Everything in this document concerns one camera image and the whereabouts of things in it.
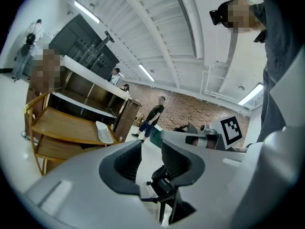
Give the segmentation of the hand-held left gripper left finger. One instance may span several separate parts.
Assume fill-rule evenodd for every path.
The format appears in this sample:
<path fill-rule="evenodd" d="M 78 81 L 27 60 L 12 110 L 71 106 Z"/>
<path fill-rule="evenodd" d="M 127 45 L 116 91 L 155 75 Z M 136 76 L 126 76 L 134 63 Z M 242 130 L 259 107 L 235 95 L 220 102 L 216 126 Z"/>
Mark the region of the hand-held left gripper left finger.
<path fill-rule="evenodd" d="M 141 142 L 85 152 L 39 179 L 23 204 L 46 229 L 158 229 L 135 178 Z"/>

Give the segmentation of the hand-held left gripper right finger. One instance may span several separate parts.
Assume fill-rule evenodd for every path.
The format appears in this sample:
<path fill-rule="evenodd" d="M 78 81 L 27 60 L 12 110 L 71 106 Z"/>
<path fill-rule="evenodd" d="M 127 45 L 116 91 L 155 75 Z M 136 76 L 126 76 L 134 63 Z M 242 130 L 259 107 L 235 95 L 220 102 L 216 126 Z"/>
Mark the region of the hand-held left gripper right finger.
<path fill-rule="evenodd" d="M 162 141 L 162 160 L 175 190 L 167 229 L 231 229 L 240 202 L 229 191 L 244 153 Z"/>

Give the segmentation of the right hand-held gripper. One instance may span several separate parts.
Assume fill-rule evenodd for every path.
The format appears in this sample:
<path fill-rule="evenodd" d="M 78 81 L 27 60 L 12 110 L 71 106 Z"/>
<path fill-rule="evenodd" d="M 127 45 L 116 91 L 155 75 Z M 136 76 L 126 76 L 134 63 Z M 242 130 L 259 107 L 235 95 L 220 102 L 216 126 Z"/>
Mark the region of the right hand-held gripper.
<path fill-rule="evenodd" d="M 214 120 L 208 125 L 202 125 L 197 131 L 191 124 L 187 133 L 177 131 L 161 131 L 161 139 L 167 141 L 185 141 L 186 144 L 212 150 L 228 152 L 244 152 L 243 148 L 235 148 L 243 138 L 237 117 L 225 116 Z"/>

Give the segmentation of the wooden shelf cabinet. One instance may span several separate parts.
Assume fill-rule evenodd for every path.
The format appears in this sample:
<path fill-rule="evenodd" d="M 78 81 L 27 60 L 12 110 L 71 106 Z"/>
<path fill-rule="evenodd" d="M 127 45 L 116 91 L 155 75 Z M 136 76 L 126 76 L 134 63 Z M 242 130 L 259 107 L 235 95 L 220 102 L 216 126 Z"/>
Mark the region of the wooden shelf cabinet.
<path fill-rule="evenodd" d="M 34 117 L 44 107 L 50 107 L 74 117 L 112 126 L 115 135 L 125 141 L 141 107 L 127 92 L 92 69 L 67 55 L 56 55 L 54 51 L 33 56 L 30 66 L 26 102 L 47 94 L 35 104 Z"/>

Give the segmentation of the wooden shelf rack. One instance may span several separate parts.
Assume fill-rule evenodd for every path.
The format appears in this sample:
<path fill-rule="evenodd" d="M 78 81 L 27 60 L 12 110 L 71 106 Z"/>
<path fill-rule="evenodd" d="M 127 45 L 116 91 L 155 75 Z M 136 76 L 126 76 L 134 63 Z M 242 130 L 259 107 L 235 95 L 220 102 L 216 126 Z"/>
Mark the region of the wooden shelf rack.
<path fill-rule="evenodd" d="M 35 116 L 34 108 L 46 102 L 49 92 L 45 92 L 26 103 L 23 113 L 28 118 L 28 130 L 33 155 L 40 174 L 43 176 L 66 160 L 122 141 L 107 125 L 113 138 L 112 144 L 105 144 L 98 138 L 96 124 L 45 104 Z"/>

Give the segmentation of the dark green furniture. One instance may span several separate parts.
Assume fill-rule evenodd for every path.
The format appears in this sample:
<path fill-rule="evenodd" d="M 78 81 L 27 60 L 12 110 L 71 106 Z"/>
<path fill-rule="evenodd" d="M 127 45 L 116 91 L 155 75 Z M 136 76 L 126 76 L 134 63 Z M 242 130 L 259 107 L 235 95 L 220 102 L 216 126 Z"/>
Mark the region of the dark green furniture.
<path fill-rule="evenodd" d="M 158 148 L 162 148 L 162 139 L 161 139 L 161 131 L 163 129 L 158 126 L 158 125 L 155 125 L 153 128 L 152 128 L 152 131 L 151 131 L 151 134 L 150 134 L 150 142 L 154 145 L 156 145 Z"/>

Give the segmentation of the white ceiling pipes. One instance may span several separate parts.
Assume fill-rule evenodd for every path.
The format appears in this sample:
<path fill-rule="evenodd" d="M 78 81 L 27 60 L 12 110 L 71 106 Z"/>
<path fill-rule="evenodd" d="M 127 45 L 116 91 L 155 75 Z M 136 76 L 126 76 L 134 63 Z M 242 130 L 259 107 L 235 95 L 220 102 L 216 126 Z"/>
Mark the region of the white ceiling pipes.
<path fill-rule="evenodd" d="M 200 94 L 210 94 L 219 92 L 225 79 L 227 78 L 228 68 L 223 66 L 206 67 L 201 79 Z"/>

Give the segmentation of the long ceiling vent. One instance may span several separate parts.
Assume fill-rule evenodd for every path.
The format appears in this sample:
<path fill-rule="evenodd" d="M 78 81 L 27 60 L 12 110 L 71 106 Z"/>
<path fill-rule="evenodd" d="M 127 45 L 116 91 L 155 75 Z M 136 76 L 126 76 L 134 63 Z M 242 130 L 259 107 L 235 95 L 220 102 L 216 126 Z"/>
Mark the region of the long ceiling vent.
<path fill-rule="evenodd" d="M 180 8 L 181 8 L 182 13 L 183 13 L 184 19 L 185 19 L 185 21 L 186 21 L 186 25 L 187 25 L 188 32 L 189 32 L 190 39 L 191 39 L 191 45 L 192 45 L 192 49 L 193 49 L 193 55 L 194 55 L 194 57 L 197 57 L 197 54 L 196 54 L 196 46 L 195 46 L 195 40 L 194 40 L 194 36 L 193 36 L 193 30 L 192 30 L 192 26 L 191 26 L 191 23 L 190 23 L 190 19 L 189 19 L 187 10 L 186 10 L 186 8 L 185 8 L 185 6 L 184 6 L 183 0 L 177 0 L 177 1 L 178 1 L 178 4 L 179 4 Z"/>

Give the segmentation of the black display panel on stand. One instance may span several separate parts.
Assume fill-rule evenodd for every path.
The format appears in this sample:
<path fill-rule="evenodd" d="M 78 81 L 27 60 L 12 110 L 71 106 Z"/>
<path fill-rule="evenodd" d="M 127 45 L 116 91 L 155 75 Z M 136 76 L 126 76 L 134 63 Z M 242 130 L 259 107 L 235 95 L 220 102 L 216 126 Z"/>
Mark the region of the black display panel on stand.
<path fill-rule="evenodd" d="M 66 55 L 101 78 L 109 80 L 119 60 L 106 45 L 114 42 L 108 31 L 100 38 L 79 14 L 69 21 L 49 44 L 61 55 Z"/>

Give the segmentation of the person's dark grey shirt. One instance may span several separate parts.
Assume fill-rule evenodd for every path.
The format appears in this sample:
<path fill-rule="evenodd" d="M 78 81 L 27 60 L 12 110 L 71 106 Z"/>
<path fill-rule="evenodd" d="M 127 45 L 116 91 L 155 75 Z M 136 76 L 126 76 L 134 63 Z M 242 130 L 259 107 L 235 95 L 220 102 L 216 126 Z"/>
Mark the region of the person's dark grey shirt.
<path fill-rule="evenodd" d="M 286 125 L 270 91 L 290 68 L 301 48 L 301 41 L 288 17 L 288 9 L 293 6 L 288 0 L 263 0 L 251 6 L 254 15 L 265 26 L 255 42 L 264 43 L 267 58 L 263 70 L 263 105 L 258 142 Z"/>

